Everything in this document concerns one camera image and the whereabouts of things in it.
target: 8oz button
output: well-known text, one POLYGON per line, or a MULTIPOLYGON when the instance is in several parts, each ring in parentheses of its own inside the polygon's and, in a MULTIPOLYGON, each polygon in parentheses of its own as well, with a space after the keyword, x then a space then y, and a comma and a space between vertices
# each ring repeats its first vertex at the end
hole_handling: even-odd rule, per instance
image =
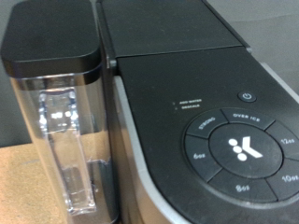
POLYGON ((233 197, 250 202, 271 203, 277 200, 264 179, 247 179, 222 170, 209 184, 233 197))

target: circular button panel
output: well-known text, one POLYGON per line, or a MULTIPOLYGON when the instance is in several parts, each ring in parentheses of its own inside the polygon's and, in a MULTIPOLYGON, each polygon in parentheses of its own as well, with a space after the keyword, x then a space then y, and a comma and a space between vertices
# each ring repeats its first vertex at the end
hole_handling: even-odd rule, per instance
POLYGON ((239 200, 274 203, 299 192, 299 140, 263 114, 206 112, 189 125, 185 149, 208 185, 239 200))

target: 6oz button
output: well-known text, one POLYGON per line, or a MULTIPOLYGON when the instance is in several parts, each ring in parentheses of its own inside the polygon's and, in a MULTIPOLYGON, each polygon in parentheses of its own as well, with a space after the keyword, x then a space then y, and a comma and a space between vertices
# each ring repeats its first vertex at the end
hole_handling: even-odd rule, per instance
POLYGON ((221 170, 208 150, 207 140, 187 135, 185 147, 192 167, 205 181, 210 180, 221 170))

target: black plastic surface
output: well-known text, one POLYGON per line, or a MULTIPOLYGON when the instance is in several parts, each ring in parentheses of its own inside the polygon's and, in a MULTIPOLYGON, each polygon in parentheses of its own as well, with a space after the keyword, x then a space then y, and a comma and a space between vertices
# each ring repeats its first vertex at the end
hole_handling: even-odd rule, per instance
POLYGON ((16 5, 1 48, 15 78, 93 70, 101 61, 92 5, 87 0, 31 0, 16 5))
POLYGON ((200 0, 104 0, 116 57, 243 46, 200 0))
POLYGON ((297 223, 297 200, 261 207, 221 197, 203 187, 184 153, 187 125, 221 107, 265 114, 299 134, 299 105, 245 48, 119 58, 118 63, 150 175, 179 213, 196 224, 297 223), (236 96, 243 90, 259 100, 240 101, 236 96), (180 102, 194 99, 201 99, 199 106, 182 109, 180 102))

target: silver trim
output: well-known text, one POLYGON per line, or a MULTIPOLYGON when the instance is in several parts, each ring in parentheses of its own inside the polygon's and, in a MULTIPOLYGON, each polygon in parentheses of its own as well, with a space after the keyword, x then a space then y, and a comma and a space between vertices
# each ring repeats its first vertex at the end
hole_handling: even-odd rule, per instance
POLYGON ((154 185, 128 103, 121 77, 114 77, 115 104, 127 159, 133 178, 137 206, 145 224, 191 224, 179 214, 154 185))
POLYGON ((299 104, 299 95, 267 63, 261 63, 261 66, 299 104))

